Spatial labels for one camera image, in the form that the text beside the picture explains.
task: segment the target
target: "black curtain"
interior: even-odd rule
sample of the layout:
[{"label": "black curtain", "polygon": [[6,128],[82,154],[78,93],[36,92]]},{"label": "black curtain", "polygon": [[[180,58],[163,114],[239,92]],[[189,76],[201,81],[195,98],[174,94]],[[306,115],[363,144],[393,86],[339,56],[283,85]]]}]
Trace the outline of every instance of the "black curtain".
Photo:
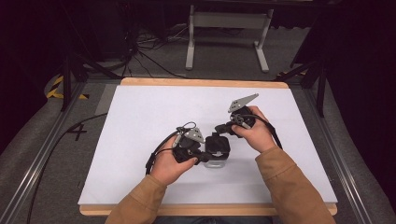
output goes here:
[{"label": "black curtain", "polygon": [[47,102],[44,87],[61,58],[32,2],[0,3],[0,153]]},{"label": "black curtain", "polygon": [[343,4],[347,10],[318,17],[295,62],[325,60],[349,134],[396,211],[395,6],[387,0]]}]

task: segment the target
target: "aluminum rail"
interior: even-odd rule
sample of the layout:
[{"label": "aluminum rail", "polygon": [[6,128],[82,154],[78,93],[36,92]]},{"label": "aluminum rail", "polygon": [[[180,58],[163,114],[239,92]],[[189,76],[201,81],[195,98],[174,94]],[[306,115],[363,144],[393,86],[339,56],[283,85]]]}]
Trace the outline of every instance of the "aluminum rail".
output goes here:
[{"label": "aluminum rail", "polygon": [[355,213],[357,220],[361,224],[373,223],[370,219],[369,214],[367,213],[366,208],[364,207],[361,196],[358,193],[355,180],[352,173],[350,173],[347,162],[344,160],[340,149],[337,148],[337,146],[334,144],[332,133],[326,122],[326,119],[321,118],[318,114],[314,93],[311,90],[304,90],[304,94],[308,100],[313,114],[315,114],[315,118],[329,146],[329,154],[332,159],[332,163],[334,164],[335,170],[340,177],[341,184],[343,185],[344,191],[349,199],[349,202],[352,206],[353,212]]}]

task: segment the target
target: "tan sleeve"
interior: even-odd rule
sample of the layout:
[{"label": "tan sleeve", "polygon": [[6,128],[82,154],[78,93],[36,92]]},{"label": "tan sleeve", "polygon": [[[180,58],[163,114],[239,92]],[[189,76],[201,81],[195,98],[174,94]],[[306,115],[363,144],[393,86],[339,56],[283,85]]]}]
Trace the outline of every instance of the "tan sleeve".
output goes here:
[{"label": "tan sleeve", "polygon": [[165,191],[165,185],[151,175],[146,175],[111,211],[106,224],[151,224],[157,216]]},{"label": "tan sleeve", "polygon": [[335,223],[318,191],[285,151],[273,147],[256,162],[285,224]]}]

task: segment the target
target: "yellow tape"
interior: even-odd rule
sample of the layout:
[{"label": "yellow tape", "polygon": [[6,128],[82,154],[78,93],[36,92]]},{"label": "yellow tape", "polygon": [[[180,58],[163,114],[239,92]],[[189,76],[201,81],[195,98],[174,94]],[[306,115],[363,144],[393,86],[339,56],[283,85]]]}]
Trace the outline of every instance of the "yellow tape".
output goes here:
[{"label": "yellow tape", "polygon": [[[54,81],[54,83],[52,84],[52,87],[49,90],[49,93],[47,93],[47,98],[59,98],[59,99],[63,99],[64,95],[61,93],[56,93],[56,90],[58,89],[59,85],[61,84],[61,82],[64,80],[64,76],[59,75],[58,78],[56,78],[56,80]],[[80,100],[88,100],[90,98],[89,94],[81,94],[78,99]]]}]

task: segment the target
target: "metal stand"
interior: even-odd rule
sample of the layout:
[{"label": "metal stand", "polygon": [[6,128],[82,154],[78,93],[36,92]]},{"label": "metal stand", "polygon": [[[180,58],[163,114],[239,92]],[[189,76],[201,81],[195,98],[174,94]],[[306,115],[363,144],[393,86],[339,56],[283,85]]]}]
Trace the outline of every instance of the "metal stand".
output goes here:
[{"label": "metal stand", "polygon": [[289,71],[288,73],[281,73],[280,77],[277,77],[273,81],[284,82],[287,79],[297,76],[306,70],[304,78],[301,80],[300,84],[303,89],[310,89],[314,85],[315,81],[318,79],[318,95],[317,95],[317,110],[319,115],[324,118],[323,114],[323,100],[324,91],[326,86],[326,66],[325,62],[322,60],[315,61],[307,64],[300,65],[295,69]]},{"label": "metal stand", "polygon": [[191,70],[194,59],[194,27],[223,27],[223,28],[242,28],[242,29],[262,29],[260,41],[255,41],[254,46],[260,66],[264,73],[269,71],[265,60],[262,46],[267,36],[268,28],[271,23],[273,10],[268,10],[267,14],[245,14],[245,13],[222,13],[222,12],[195,12],[194,6],[190,7],[189,22],[189,47],[187,49],[186,69]]},{"label": "metal stand", "polygon": [[67,55],[64,59],[63,65],[63,76],[64,76],[64,104],[62,105],[61,111],[65,111],[71,102],[72,94],[72,81],[71,75],[73,74],[76,82],[86,82],[88,79],[88,74],[85,71],[83,64],[87,64],[98,72],[112,79],[122,79],[122,77],[112,73],[98,63],[94,63],[82,55],[76,54],[74,52]]}]

